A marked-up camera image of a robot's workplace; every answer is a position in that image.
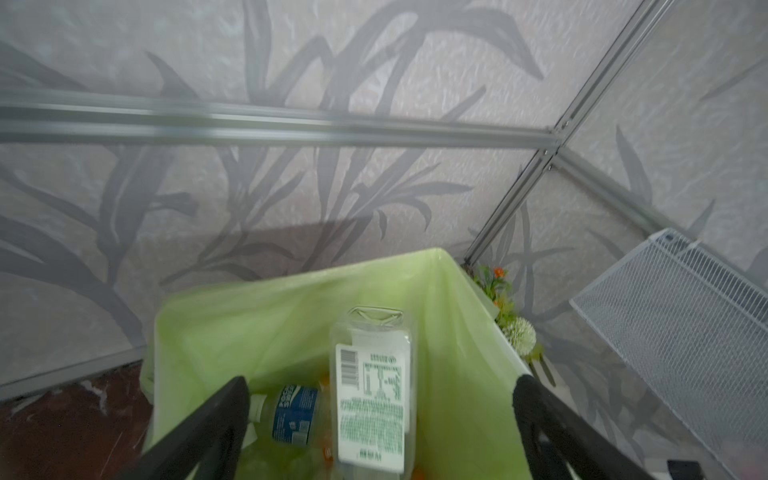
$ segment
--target barcode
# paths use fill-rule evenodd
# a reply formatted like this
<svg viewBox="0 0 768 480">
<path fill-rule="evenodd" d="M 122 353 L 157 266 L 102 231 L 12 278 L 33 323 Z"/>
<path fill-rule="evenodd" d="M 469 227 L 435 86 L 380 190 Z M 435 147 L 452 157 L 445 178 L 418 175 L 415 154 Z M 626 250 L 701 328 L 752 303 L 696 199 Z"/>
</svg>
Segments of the barcode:
<svg viewBox="0 0 768 480">
<path fill-rule="evenodd" d="M 290 437 L 291 445 L 303 447 L 306 445 L 306 433 L 294 432 Z"/>
<path fill-rule="evenodd" d="M 340 350 L 341 358 L 341 384 L 357 386 L 357 352 L 354 350 Z"/>
</svg>

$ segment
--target plastic bottle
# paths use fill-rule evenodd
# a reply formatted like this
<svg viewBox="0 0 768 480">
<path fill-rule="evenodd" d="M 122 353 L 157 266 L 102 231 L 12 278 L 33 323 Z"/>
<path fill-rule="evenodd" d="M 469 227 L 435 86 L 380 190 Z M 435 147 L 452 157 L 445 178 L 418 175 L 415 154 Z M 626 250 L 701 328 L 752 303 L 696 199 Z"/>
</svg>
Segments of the plastic bottle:
<svg viewBox="0 0 768 480">
<path fill-rule="evenodd" d="M 286 385 L 250 397 L 248 419 L 258 439 L 297 447 L 323 446 L 329 429 L 328 395 L 309 386 Z"/>
<path fill-rule="evenodd" d="M 416 441 L 416 339 L 400 310 L 356 306 L 331 329 L 334 470 L 409 480 Z"/>
</svg>

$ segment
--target brown floor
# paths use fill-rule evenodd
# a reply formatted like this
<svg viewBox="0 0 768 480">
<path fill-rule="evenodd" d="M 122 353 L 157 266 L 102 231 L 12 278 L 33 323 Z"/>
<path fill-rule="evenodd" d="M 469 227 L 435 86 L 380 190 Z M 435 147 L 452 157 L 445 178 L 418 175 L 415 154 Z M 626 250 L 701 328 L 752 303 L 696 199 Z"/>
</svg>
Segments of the brown floor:
<svg viewBox="0 0 768 480">
<path fill-rule="evenodd" d="M 139 369 L 0 405 L 0 478 L 114 478 L 138 458 L 152 413 Z"/>
</svg>

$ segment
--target trash can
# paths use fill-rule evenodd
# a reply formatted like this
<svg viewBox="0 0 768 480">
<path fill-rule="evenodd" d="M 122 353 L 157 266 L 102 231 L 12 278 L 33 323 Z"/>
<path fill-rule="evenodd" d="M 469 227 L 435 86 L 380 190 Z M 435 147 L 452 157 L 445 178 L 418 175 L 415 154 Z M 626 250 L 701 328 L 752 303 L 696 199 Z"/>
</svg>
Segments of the trash can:
<svg viewBox="0 0 768 480">
<path fill-rule="evenodd" d="M 170 296 L 142 367 L 154 404 L 147 446 L 233 377 L 251 392 L 315 382 L 329 368 L 331 326 L 355 305 L 414 319 L 416 464 L 428 478 L 531 477 L 511 408 L 527 367 L 495 306 L 440 249 Z"/>
</svg>

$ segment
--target metal bar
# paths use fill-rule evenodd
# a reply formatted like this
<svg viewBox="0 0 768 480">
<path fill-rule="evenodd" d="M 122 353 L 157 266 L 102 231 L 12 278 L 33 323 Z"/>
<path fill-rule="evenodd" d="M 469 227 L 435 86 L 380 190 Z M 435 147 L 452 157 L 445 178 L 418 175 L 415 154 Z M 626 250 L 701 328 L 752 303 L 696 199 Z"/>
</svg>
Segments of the metal bar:
<svg viewBox="0 0 768 480">
<path fill-rule="evenodd" d="M 496 207 L 491 218 L 485 223 L 480 234 L 472 242 L 472 245 L 469 246 L 469 250 L 467 250 L 464 258 L 468 265 L 478 261 L 485 249 L 488 248 L 488 245 L 496 238 L 496 234 L 503 228 L 523 201 L 525 201 L 528 193 L 536 185 L 549 165 L 552 155 L 553 153 L 550 151 L 539 151 L 528 162 L 528 165 L 525 166 L 525 169 L 518 176 L 515 183 L 512 184 L 512 188 L 509 189 L 502 202 Z"/>
<path fill-rule="evenodd" d="M 550 148 L 550 131 L 69 91 L 0 91 L 0 142 Z"/>
<path fill-rule="evenodd" d="M 622 68 L 635 55 L 644 40 L 658 24 L 664 13 L 675 0 L 643 0 L 637 11 L 632 15 L 627 25 L 621 31 L 608 49 L 603 59 L 598 64 L 592 75 L 584 84 L 584 87 L 576 95 L 571 105 L 565 111 L 565 114 L 557 123 L 554 133 L 560 134 L 563 143 L 573 134 L 576 127 L 584 120 L 587 114 L 597 104 L 606 91 L 608 86 L 621 72 Z M 495 235 L 504 226 L 517 208 L 523 203 L 525 197 L 531 191 L 531 187 L 536 184 L 538 177 L 544 174 L 545 169 L 539 159 L 541 155 L 537 154 L 531 163 L 526 167 L 526 171 L 535 177 L 518 178 L 512 189 L 506 194 L 502 202 L 496 207 L 495 212 L 485 224 L 478 237 L 469 247 L 465 255 L 465 261 L 472 265 L 480 257 L 482 252 L 492 242 Z"/>
<path fill-rule="evenodd" d="M 644 0 L 558 122 L 564 141 L 576 131 L 675 0 Z"/>
<path fill-rule="evenodd" d="M 614 179 L 593 167 L 581 155 L 568 147 L 560 147 L 552 160 L 554 166 L 568 172 L 605 203 L 618 210 L 646 234 L 671 227 L 679 232 L 687 229 L 665 217 L 651 205 L 642 203 L 635 194 Z"/>
</svg>

